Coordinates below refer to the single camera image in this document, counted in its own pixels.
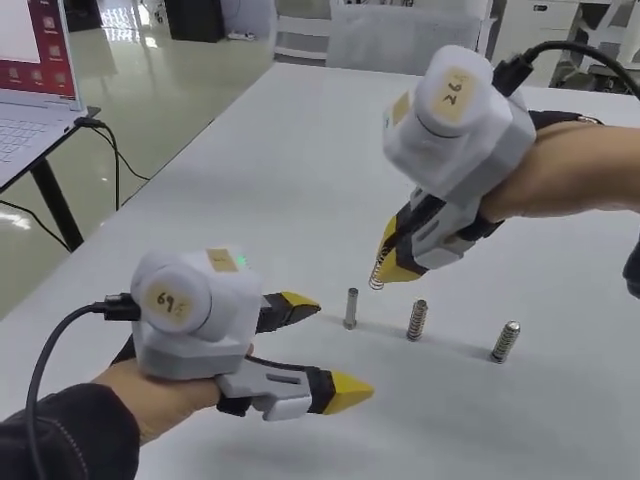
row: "beige sticker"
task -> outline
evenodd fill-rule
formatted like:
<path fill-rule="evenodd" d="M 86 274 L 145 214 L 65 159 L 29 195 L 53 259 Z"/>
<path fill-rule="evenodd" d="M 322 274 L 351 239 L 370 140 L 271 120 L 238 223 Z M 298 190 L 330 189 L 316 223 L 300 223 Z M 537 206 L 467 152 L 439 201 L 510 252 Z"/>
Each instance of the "beige sticker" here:
<path fill-rule="evenodd" d="M 235 264 L 229 250 L 226 248 L 212 248 L 207 250 L 209 262 L 216 272 L 237 272 L 238 266 Z"/>
<path fill-rule="evenodd" d="M 400 120 L 404 118 L 404 116 L 409 111 L 409 108 L 411 108 L 411 102 L 409 101 L 409 92 L 406 92 L 393 105 L 393 111 L 391 112 L 391 117 L 393 120 L 394 127 L 400 123 Z"/>
<path fill-rule="evenodd" d="M 458 67 L 451 67 L 445 76 L 444 85 L 431 105 L 434 113 L 443 116 L 453 124 L 460 122 L 473 98 L 475 77 Z"/>
<path fill-rule="evenodd" d="M 182 325 L 193 308 L 190 297 L 179 295 L 162 283 L 154 283 L 149 287 L 144 303 L 150 310 L 176 325 Z"/>

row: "white table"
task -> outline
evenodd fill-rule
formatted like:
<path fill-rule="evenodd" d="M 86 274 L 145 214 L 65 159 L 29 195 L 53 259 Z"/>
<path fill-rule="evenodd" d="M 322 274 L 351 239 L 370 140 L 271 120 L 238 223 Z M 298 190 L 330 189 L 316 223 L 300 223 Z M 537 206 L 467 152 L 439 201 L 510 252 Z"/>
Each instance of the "white table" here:
<path fill-rule="evenodd" d="M 0 323 L 0 413 L 22 407 L 54 325 L 127 290 L 142 254 L 236 242 L 267 291 L 324 306 L 258 338 L 258 352 L 351 372 L 376 396 L 280 424 L 201 413 L 145 447 L 140 478 L 637 478 L 640 304 L 621 279 L 635 215 L 510 221 L 463 262 L 366 289 L 382 229 L 411 190 L 383 158 L 382 112 L 415 82 L 275 66 Z M 526 93 L 533 108 L 640 126 L 630 97 Z M 347 332 L 339 317 L 352 286 L 360 328 Z M 418 296 L 431 307 L 428 338 L 410 344 L 402 333 Z M 512 356 L 486 362 L 509 319 L 523 325 Z M 42 393 L 92 378 L 127 335 L 97 317 L 75 324 Z"/>

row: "black cable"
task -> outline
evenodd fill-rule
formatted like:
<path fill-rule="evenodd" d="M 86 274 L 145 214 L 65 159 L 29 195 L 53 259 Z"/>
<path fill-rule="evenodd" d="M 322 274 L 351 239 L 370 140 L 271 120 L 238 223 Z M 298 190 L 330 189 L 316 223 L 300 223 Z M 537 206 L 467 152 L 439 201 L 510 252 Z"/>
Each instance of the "black cable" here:
<path fill-rule="evenodd" d="M 6 200 L 0 200 L 0 203 L 2 205 L 6 205 L 7 207 L 13 208 L 15 210 L 20 210 L 21 212 L 24 212 L 24 213 L 28 214 L 29 216 L 31 216 L 31 218 L 33 218 L 36 221 L 36 223 L 40 226 L 40 228 L 42 228 L 45 232 L 47 232 L 51 236 L 51 238 L 53 238 L 56 242 L 58 242 L 60 245 L 62 245 L 62 247 L 67 252 L 71 252 L 71 249 L 64 242 L 64 240 L 62 240 L 58 235 L 53 233 L 51 231 L 51 229 L 49 227 L 47 227 L 44 223 L 42 223 L 42 220 L 40 220 L 40 218 L 33 211 L 29 210 L 28 208 L 21 207 L 20 205 L 16 205 L 15 203 L 7 202 Z"/>
<path fill-rule="evenodd" d="M 125 166 L 127 167 L 127 170 L 129 170 L 129 172 L 131 173 L 131 175 L 133 175 L 134 177 L 139 178 L 140 180 L 144 180 L 145 182 L 148 182 L 149 180 L 151 180 L 151 178 L 149 177 L 145 177 L 144 175 L 140 175 L 138 172 L 136 172 L 133 167 L 131 166 L 131 164 L 127 161 L 126 158 L 124 158 L 124 156 L 122 155 L 122 153 L 120 153 L 120 150 L 116 150 L 115 145 L 111 142 L 111 140 L 109 140 L 109 137 L 107 137 L 104 133 L 102 133 L 100 130 L 98 130 L 97 128 L 92 128 L 91 130 L 93 130 L 95 133 L 97 133 L 98 135 L 100 135 L 102 138 L 104 138 L 104 140 L 111 145 L 111 148 L 114 149 L 117 152 L 118 157 L 120 158 L 120 160 L 122 160 L 122 163 L 125 164 Z"/>
<path fill-rule="evenodd" d="M 523 54 L 523 57 L 526 62 L 532 63 L 542 52 L 549 50 L 569 50 L 597 60 L 615 73 L 625 86 L 631 90 L 633 95 L 640 100 L 640 86 L 638 86 L 633 77 L 629 75 L 629 72 L 624 69 L 622 64 L 589 45 L 570 41 L 548 41 L 530 48 Z"/>
<path fill-rule="evenodd" d="M 236 7 L 236 11 L 233 15 L 230 15 L 228 17 L 224 17 L 225 20 L 233 20 L 234 18 L 236 18 L 239 14 L 240 14 L 240 8 L 242 7 L 242 0 L 238 0 L 238 6 Z"/>
<path fill-rule="evenodd" d="M 516 55 L 509 60 L 503 60 L 493 71 L 493 86 L 505 97 L 510 97 L 533 72 L 533 62 L 542 52 L 549 50 L 576 52 L 603 63 L 618 75 L 625 86 L 640 100 L 640 87 L 620 62 L 589 45 L 570 41 L 542 42 L 521 55 Z"/>
<path fill-rule="evenodd" d="M 120 210 L 120 150 L 118 150 L 118 142 L 116 141 L 116 136 L 113 133 L 113 130 L 111 130 L 111 128 L 106 124 L 106 123 L 102 123 L 102 127 L 103 129 L 105 129 L 107 131 L 107 133 L 109 134 L 109 137 L 111 137 L 111 145 L 113 146 L 113 155 L 114 158 L 116 160 L 116 198 L 115 198 L 115 202 L 116 202 L 116 212 L 118 210 Z"/>
<path fill-rule="evenodd" d="M 38 437 L 36 434 L 36 409 L 38 403 L 38 390 L 40 389 L 40 383 L 42 382 L 42 375 L 44 374 L 44 369 L 47 365 L 47 361 L 51 356 L 51 352 L 53 351 L 56 342 L 69 325 L 71 325 L 75 320 L 82 317 L 83 315 L 86 315 L 88 313 L 103 313 L 106 310 L 106 304 L 96 302 L 92 305 L 86 305 L 82 308 L 79 308 L 70 315 L 67 315 L 67 317 L 65 317 L 65 319 L 58 324 L 58 326 L 53 330 L 53 332 L 47 339 L 44 347 L 42 348 L 42 351 L 40 352 L 40 356 L 38 357 L 36 366 L 33 369 L 31 382 L 29 382 L 29 391 L 27 393 L 27 403 L 25 405 L 25 424 L 27 430 L 27 442 L 29 445 L 29 455 L 31 456 L 33 466 L 35 467 L 38 480 L 46 480 L 47 478 L 44 462 L 42 461 L 42 456 L 40 455 Z"/>

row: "metal cylinder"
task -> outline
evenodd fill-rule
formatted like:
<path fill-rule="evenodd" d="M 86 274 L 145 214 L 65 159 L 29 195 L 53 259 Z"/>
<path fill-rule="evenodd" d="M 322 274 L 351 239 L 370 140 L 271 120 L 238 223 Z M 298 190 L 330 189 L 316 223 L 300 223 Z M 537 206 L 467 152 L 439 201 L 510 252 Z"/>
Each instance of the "metal cylinder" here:
<path fill-rule="evenodd" d="M 422 337 L 422 330 L 424 324 L 427 321 L 427 302 L 425 300 L 418 300 L 413 304 L 413 310 L 411 311 L 411 320 L 409 321 L 409 328 L 407 329 L 407 339 L 411 342 L 417 342 Z"/>
<path fill-rule="evenodd" d="M 518 322 L 508 322 L 502 329 L 500 337 L 493 347 L 491 358 L 496 363 L 504 363 L 509 356 L 509 352 L 513 348 L 520 335 L 520 324 Z"/>
<path fill-rule="evenodd" d="M 356 309 L 358 306 L 358 289 L 350 288 L 347 294 L 347 312 L 344 315 L 344 321 L 342 322 L 344 328 L 347 330 L 353 330 L 356 328 Z"/>

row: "yellow fingertip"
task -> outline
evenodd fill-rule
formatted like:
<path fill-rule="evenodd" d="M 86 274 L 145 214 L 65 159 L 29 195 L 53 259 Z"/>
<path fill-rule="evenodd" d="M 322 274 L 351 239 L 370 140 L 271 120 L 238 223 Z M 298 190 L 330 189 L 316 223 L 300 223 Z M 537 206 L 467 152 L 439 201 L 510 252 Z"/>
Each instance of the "yellow fingertip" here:
<path fill-rule="evenodd" d="M 323 415 L 340 413 L 373 396 L 374 389 L 371 385 L 361 382 L 351 375 L 332 371 L 331 377 L 333 378 L 336 393 L 327 408 L 322 412 Z"/>
<path fill-rule="evenodd" d="M 378 280 L 382 283 L 413 282 L 422 276 L 419 273 L 400 267 L 396 255 L 397 251 L 394 248 L 386 256 L 376 274 Z"/>
<path fill-rule="evenodd" d="M 291 304 L 293 307 L 299 307 L 301 305 L 309 305 L 310 307 L 320 307 L 320 304 L 314 300 L 311 300 L 304 295 L 294 292 L 282 292 L 281 295 Z"/>
<path fill-rule="evenodd" d="M 380 255 L 380 251 L 382 250 L 384 242 L 386 242 L 387 239 L 396 232 L 397 223 L 398 221 L 395 215 L 391 217 L 391 220 L 389 220 L 389 223 L 387 223 L 387 226 L 384 229 L 384 233 L 382 234 L 382 241 L 380 242 L 380 246 L 378 247 L 378 255 Z"/>

